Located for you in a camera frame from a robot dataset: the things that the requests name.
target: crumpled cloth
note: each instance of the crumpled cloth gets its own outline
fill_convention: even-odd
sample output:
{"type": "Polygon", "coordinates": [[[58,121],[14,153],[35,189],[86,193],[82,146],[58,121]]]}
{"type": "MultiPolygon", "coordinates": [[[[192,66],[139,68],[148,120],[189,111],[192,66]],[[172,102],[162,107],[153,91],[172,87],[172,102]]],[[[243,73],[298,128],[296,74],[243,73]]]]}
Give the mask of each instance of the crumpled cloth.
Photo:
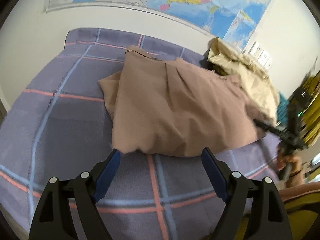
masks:
{"type": "Polygon", "coordinates": [[[220,66],[228,75],[238,75],[241,88],[269,117],[269,122],[276,125],[279,93],[257,62],[249,55],[238,53],[220,38],[212,40],[208,61],[220,66]]]}
{"type": "Polygon", "coordinates": [[[112,146],[123,153],[193,157],[265,135],[252,122],[265,117],[237,76],[220,77],[181,58],[162,61],[130,46],[123,70],[99,84],[113,119],[112,146]]]}

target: human hand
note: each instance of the human hand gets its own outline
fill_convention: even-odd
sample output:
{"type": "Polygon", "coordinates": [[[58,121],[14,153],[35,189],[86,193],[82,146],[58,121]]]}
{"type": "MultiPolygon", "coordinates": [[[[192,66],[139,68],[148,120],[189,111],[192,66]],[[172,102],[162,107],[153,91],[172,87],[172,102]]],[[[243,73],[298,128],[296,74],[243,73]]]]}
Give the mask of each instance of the human hand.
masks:
{"type": "Polygon", "coordinates": [[[280,145],[278,146],[278,155],[277,155],[277,170],[282,170],[286,165],[287,162],[292,163],[292,170],[291,175],[299,173],[302,170],[302,159],[299,154],[291,154],[283,156],[282,148],[280,145]]]}

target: wall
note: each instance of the wall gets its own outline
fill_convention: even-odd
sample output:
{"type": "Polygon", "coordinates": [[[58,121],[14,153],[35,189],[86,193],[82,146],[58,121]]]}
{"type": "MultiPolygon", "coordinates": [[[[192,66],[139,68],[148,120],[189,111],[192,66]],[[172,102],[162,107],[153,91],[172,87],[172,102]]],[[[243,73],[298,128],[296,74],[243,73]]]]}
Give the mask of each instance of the wall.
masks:
{"type": "Polygon", "coordinates": [[[302,157],[302,162],[306,163],[311,161],[319,152],[320,152],[320,140],[317,140],[313,146],[300,152],[300,155],[302,157]]]}
{"type": "MultiPolygon", "coordinates": [[[[273,59],[269,74],[289,97],[320,56],[320,28],[302,0],[272,0],[246,49],[257,40],[273,59]]],[[[320,69],[320,58],[316,70],[320,69]]]]}

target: purple blanket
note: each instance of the purple blanket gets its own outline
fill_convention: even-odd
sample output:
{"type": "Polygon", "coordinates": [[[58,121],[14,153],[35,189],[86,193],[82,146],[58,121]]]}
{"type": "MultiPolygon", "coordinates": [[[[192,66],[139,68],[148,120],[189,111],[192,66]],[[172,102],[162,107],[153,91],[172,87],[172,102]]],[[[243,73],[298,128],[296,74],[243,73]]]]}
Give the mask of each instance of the purple blanket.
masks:
{"type": "MultiPolygon", "coordinates": [[[[48,179],[90,171],[111,152],[112,121],[98,80],[123,67],[137,45],[154,57],[199,65],[203,56],[152,37],[106,29],[76,29],[65,49],[21,93],[0,129],[0,203],[29,231],[48,179]]],[[[265,138],[216,154],[249,178],[277,178],[268,166],[278,138],[265,138]]],[[[97,204],[114,240],[198,240],[216,226],[224,208],[200,157],[123,155],[104,199],[97,204]]],[[[76,231],[86,239],[75,205],[76,231]]]]}

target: light blue stripe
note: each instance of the light blue stripe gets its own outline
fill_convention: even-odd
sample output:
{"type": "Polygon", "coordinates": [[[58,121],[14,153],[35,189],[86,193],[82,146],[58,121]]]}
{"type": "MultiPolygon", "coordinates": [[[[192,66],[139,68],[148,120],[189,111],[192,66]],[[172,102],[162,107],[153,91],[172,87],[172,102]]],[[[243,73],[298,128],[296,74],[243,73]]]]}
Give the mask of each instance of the light blue stripe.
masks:
{"type": "Polygon", "coordinates": [[[182,57],[183,53],[184,53],[184,47],[182,48],[182,52],[179,57],[182,57]]]}
{"type": "Polygon", "coordinates": [[[142,206],[154,204],[153,199],[141,199],[141,200],[117,200],[117,199],[102,199],[99,203],[103,203],[110,206],[142,206]]]}
{"type": "Polygon", "coordinates": [[[4,167],[3,165],[0,164],[0,169],[2,171],[4,171],[7,175],[9,175],[10,177],[16,179],[17,181],[19,182],[22,182],[23,184],[25,185],[29,185],[30,184],[30,181],[23,178],[23,177],[20,177],[19,175],[15,174],[14,172],[10,171],[9,169],[7,169],[6,167],[4,167]]]}
{"type": "Polygon", "coordinates": [[[235,168],[238,170],[239,167],[238,167],[238,163],[237,163],[237,160],[236,160],[236,158],[235,158],[235,155],[233,154],[233,151],[232,151],[232,150],[229,150],[229,152],[230,152],[230,156],[231,156],[233,165],[234,165],[235,168]]]}
{"type": "Polygon", "coordinates": [[[174,221],[172,211],[169,205],[169,196],[168,196],[168,189],[165,185],[165,178],[164,178],[164,172],[162,168],[162,163],[159,154],[155,155],[155,162],[156,162],[156,168],[158,171],[158,181],[159,185],[161,188],[161,193],[163,195],[163,200],[164,200],[164,211],[165,215],[167,218],[168,226],[169,226],[169,231],[171,235],[172,240],[178,240],[178,232],[177,232],[177,225],[176,222],[174,221]]]}
{"type": "Polygon", "coordinates": [[[142,46],[143,46],[143,43],[144,43],[144,39],[146,38],[146,36],[145,35],[143,35],[142,36],[142,41],[141,41],[141,44],[140,44],[140,48],[142,48],[142,46]]]}
{"type": "Polygon", "coordinates": [[[58,96],[59,94],[61,93],[64,85],[66,84],[66,82],[68,81],[68,78],[70,77],[70,75],[72,74],[72,72],[76,69],[76,67],[78,66],[79,62],[82,60],[82,58],[87,54],[87,52],[89,51],[89,49],[92,47],[92,45],[90,45],[86,51],[84,52],[84,54],[82,54],[82,56],[77,59],[77,61],[75,62],[75,64],[73,65],[73,67],[69,70],[68,74],[66,75],[64,81],[62,82],[62,84],[60,85],[58,91],[55,93],[54,97],[53,97],[53,100],[50,104],[50,107],[48,108],[47,112],[44,114],[44,117],[42,119],[42,122],[41,122],[41,125],[39,127],[39,130],[36,134],[36,137],[35,137],[35,141],[33,143],[33,147],[32,147],[32,158],[31,158],[31,169],[30,169],[30,182],[29,182],[29,205],[30,205],[30,208],[29,208],[29,216],[30,216],[30,222],[32,221],[32,218],[33,218],[33,214],[34,214],[34,204],[33,204],[33,195],[32,195],[32,192],[33,192],[33,181],[35,179],[35,158],[36,158],[36,149],[37,149],[37,146],[38,146],[38,143],[39,143],[39,140],[41,138],[41,135],[44,131],[44,127],[45,125],[47,124],[47,121],[48,121],[48,118],[49,118],[49,115],[51,114],[51,111],[55,105],[55,103],[57,102],[58,100],[58,96]]]}
{"type": "Polygon", "coordinates": [[[97,42],[99,41],[100,31],[101,31],[101,28],[99,28],[99,29],[98,29],[98,32],[97,32],[97,38],[96,38],[96,42],[95,42],[95,44],[97,44],[97,42]]]}

